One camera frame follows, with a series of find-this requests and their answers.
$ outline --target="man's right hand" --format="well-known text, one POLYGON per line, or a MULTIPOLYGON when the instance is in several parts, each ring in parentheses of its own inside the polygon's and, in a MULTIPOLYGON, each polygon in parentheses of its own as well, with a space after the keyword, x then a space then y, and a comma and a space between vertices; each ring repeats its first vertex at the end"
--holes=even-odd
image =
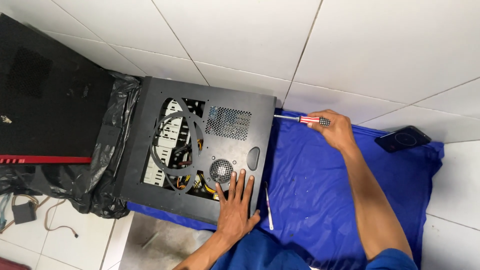
POLYGON ((356 147, 352 132, 350 118, 333 110, 316 111, 308 114, 308 117, 323 117, 330 120, 330 125, 324 127, 319 123, 308 123, 307 126, 320 132, 327 143, 341 153, 356 147))

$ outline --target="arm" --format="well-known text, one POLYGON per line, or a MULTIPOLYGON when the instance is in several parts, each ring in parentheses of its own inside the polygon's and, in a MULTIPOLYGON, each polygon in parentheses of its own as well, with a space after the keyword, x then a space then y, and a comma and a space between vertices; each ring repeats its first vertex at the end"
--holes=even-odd
POLYGON ((232 172, 228 200, 218 183, 215 183, 220 203, 217 231, 199 249, 177 265, 173 270, 207 270, 218 258, 233 247, 244 235, 250 232, 260 221, 260 211, 248 218, 248 206, 253 189, 253 176, 250 176, 245 191, 245 170, 240 171, 238 183, 237 174, 232 172))
POLYGON ((308 126, 319 131, 345 160, 357 230, 367 259, 373 259, 388 248, 401 250, 412 258, 400 222, 355 143, 350 119, 332 110, 313 112, 308 116, 325 117, 331 122, 328 127, 318 123, 309 123, 308 126))

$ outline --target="black panel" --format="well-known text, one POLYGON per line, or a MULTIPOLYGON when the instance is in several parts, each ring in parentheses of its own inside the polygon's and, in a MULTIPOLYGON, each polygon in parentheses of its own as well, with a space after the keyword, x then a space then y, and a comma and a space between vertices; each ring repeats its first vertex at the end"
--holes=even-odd
POLYGON ((65 45, 0 14, 0 155, 91 157, 113 81, 65 45))
POLYGON ((191 131, 191 140, 196 142, 197 139, 203 139, 201 153, 197 147, 192 147, 192 164, 186 168, 171 169, 162 162, 156 162, 156 165, 174 176, 196 175, 202 171, 210 188, 214 189, 218 181, 224 191, 228 190, 227 176, 231 170, 239 172, 245 169, 247 176, 255 177, 250 205, 252 215, 261 186, 275 104, 276 98, 272 96, 147 77, 133 118, 114 195, 216 224, 219 202, 188 194, 194 181, 189 181, 181 190, 142 182, 156 129, 167 118, 184 117, 191 131), (159 119, 165 100, 170 98, 178 102, 181 111, 159 119), (191 113, 185 99, 204 101, 202 116, 191 113), (199 137, 202 134, 199 131, 203 131, 203 138, 199 137), (253 148, 256 150, 249 157, 253 148))

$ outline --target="mesh vent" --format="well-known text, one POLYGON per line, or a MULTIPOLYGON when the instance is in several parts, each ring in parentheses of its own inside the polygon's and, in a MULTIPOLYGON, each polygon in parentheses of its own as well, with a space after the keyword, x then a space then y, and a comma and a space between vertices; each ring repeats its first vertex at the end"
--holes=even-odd
POLYGON ((6 88, 19 94, 42 98, 42 83, 47 80, 53 61, 20 47, 7 75, 6 88))
POLYGON ((215 160, 212 165, 210 165, 210 177, 220 184, 228 182, 232 172, 233 166, 228 160, 215 160))
POLYGON ((251 118, 251 112, 212 106, 205 132, 244 141, 247 139, 251 118))

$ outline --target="blue shirt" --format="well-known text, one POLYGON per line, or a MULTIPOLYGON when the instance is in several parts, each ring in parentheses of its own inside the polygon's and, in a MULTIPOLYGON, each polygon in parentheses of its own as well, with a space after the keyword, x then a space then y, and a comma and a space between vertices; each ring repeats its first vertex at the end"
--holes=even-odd
MULTIPOLYGON (((311 270, 292 250, 283 249, 268 235, 253 230, 220 257, 212 270, 311 270)), ((366 270, 418 270, 405 253, 386 249, 367 265, 366 270)))

